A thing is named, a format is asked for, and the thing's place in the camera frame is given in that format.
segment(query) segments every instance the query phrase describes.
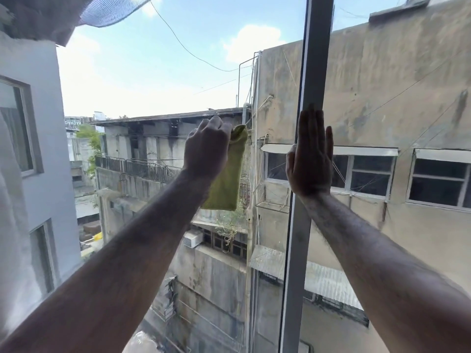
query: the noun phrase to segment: cloud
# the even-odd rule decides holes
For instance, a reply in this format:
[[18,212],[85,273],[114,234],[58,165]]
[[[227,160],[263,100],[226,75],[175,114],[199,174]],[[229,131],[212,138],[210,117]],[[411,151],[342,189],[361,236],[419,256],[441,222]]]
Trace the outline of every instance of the cloud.
[[[223,109],[236,104],[237,81],[197,94],[236,78],[236,72],[205,80],[203,88],[175,83],[172,79],[159,79],[150,84],[137,79],[120,85],[115,79],[106,78],[96,65],[97,57],[106,55],[106,49],[81,34],[79,29],[67,47],[57,48],[66,116],[92,116],[93,111],[100,111],[110,118],[137,117]],[[249,88],[250,76],[246,76],[241,79],[240,106],[245,102]]]
[[162,0],[152,0],[152,3],[149,1],[141,7],[141,10],[144,13],[144,15],[152,18],[157,15],[157,12],[154,10],[154,7],[157,10],[160,10],[161,3],[162,3]]
[[236,37],[223,47],[227,51],[226,61],[241,63],[253,57],[253,53],[283,45],[281,31],[275,27],[246,25]]

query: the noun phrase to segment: sky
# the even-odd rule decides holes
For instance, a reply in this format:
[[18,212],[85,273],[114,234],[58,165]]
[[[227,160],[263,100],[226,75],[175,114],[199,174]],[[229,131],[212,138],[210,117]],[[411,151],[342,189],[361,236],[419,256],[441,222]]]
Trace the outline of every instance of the sky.
[[[405,0],[335,0],[333,30]],[[238,67],[254,52],[302,39],[306,0],[152,0],[115,25],[79,26],[57,48],[65,116],[108,118],[236,106]],[[221,71],[194,58],[194,55]],[[242,66],[251,66],[251,61]],[[248,99],[251,67],[241,69]]]

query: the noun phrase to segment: black railing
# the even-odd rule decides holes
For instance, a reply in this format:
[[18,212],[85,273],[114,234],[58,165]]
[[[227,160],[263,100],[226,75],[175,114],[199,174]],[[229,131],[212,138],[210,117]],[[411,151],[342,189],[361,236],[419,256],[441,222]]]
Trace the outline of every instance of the black railing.
[[177,167],[101,155],[95,156],[95,165],[111,171],[126,173],[130,176],[146,178],[161,183],[170,182],[180,171]]

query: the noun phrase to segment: person's left hand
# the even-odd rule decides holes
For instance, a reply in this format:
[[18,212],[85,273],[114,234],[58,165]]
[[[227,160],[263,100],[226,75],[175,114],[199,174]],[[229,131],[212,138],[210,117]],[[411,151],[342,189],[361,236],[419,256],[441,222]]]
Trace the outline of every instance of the person's left hand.
[[232,124],[219,116],[203,119],[188,135],[183,169],[192,176],[213,181],[226,165],[231,130]]

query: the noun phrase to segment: yellow cloth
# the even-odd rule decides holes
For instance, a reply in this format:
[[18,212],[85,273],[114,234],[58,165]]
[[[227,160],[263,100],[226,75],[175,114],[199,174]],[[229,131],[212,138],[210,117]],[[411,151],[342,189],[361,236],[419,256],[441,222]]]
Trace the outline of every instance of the yellow cloth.
[[245,143],[249,132],[245,125],[238,125],[231,132],[227,164],[209,189],[209,197],[203,209],[236,210],[239,202],[240,173],[244,159]]

